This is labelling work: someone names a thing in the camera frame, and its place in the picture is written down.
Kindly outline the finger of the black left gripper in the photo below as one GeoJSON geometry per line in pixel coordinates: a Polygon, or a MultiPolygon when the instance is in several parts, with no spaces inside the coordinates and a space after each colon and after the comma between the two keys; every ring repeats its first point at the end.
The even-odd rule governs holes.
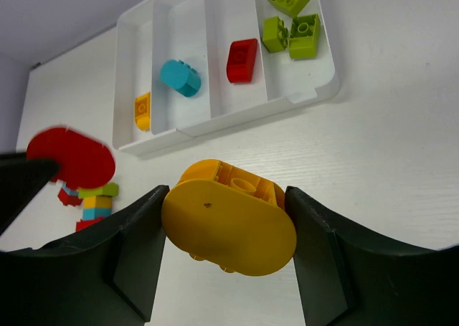
{"type": "Polygon", "coordinates": [[[59,170],[52,159],[27,159],[25,152],[1,154],[1,233],[59,170]]]}

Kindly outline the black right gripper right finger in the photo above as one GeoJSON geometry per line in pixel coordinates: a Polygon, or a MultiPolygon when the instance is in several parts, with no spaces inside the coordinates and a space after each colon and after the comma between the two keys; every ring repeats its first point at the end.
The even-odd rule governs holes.
{"type": "Polygon", "coordinates": [[[456,325],[458,248],[389,238],[296,187],[285,209],[297,232],[295,272],[307,325],[456,325]]]}

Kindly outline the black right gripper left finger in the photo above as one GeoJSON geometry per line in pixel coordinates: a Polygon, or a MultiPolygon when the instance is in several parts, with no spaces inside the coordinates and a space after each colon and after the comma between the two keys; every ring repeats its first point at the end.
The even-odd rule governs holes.
{"type": "Polygon", "coordinates": [[[2,325],[144,325],[165,244],[168,186],[39,249],[1,253],[2,325]]]}

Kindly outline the red rounded lego brick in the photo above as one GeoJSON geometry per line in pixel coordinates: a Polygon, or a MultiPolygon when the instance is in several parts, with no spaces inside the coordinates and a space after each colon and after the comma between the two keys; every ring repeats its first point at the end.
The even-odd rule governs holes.
{"type": "Polygon", "coordinates": [[[27,146],[28,159],[50,159],[59,166],[51,182],[67,187],[98,188],[115,174],[115,158],[110,148],[69,127],[54,126],[37,133],[27,146]]]}

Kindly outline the yellow square lego brick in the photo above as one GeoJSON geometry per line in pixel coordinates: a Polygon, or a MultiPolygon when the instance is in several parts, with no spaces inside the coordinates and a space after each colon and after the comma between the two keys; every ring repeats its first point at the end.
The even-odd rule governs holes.
{"type": "Polygon", "coordinates": [[[83,208],[107,208],[112,209],[111,196],[89,196],[83,199],[83,208]]]}

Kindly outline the long lime green lego brick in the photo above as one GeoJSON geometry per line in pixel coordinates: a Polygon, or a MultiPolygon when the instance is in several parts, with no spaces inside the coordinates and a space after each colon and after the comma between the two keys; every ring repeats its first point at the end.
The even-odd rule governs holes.
{"type": "Polygon", "coordinates": [[[117,183],[110,182],[98,188],[78,188],[77,192],[80,199],[89,198],[92,196],[116,197],[119,194],[119,186],[117,183]]]}

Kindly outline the yellow rounded lego brick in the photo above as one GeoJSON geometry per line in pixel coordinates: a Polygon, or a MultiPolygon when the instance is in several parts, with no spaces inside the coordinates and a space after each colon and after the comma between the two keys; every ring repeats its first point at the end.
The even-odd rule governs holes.
{"type": "Polygon", "coordinates": [[[282,269],[297,244],[282,188],[217,159],[184,171],[162,203],[161,223],[192,259],[251,277],[282,269]]]}

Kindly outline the yellow curved lego brick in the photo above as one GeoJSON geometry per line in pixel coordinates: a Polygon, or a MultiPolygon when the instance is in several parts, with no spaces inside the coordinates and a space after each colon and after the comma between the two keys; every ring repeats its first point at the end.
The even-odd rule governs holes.
{"type": "Polygon", "coordinates": [[[134,102],[134,121],[139,130],[150,129],[151,93],[147,92],[136,98],[134,102]]]}

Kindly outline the teal rounded lego brick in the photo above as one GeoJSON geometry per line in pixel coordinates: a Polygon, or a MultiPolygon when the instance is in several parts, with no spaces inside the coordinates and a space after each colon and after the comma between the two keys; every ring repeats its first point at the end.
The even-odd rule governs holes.
{"type": "Polygon", "coordinates": [[[175,59],[170,59],[163,64],[160,79],[184,97],[193,97],[202,85],[201,78],[194,68],[175,59]]]}

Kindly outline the red curved lego brick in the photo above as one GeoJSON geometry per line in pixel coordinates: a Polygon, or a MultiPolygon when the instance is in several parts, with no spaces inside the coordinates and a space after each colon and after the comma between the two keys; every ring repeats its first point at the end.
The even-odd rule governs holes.
{"type": "Polygon", "coordinates": [[[257,48],[257,39],[243,39],[231,43],[226,66],[229,82],[246,83],[252,81],[257,48]]]}

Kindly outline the lime green square lego brick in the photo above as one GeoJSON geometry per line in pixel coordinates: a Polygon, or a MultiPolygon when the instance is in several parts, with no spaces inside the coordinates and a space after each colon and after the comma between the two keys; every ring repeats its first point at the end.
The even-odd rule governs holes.
{"type": "Polygon", "coordinates": [[[290,27],[288,51],[291,59],[313,59],[317,55],[321,34],[318,14],[295,16],[290,27]]]}

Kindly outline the lime green small lego brick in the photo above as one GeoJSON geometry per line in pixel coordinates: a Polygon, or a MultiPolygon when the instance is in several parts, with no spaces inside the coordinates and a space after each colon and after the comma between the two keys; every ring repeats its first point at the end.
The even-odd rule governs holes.
{"type": "Polygon", "coordinates": [[[262,31],[262,42],[270,53],[285,51],[288,46],[288,29],[279,16],[265,19],[262,31]]]}

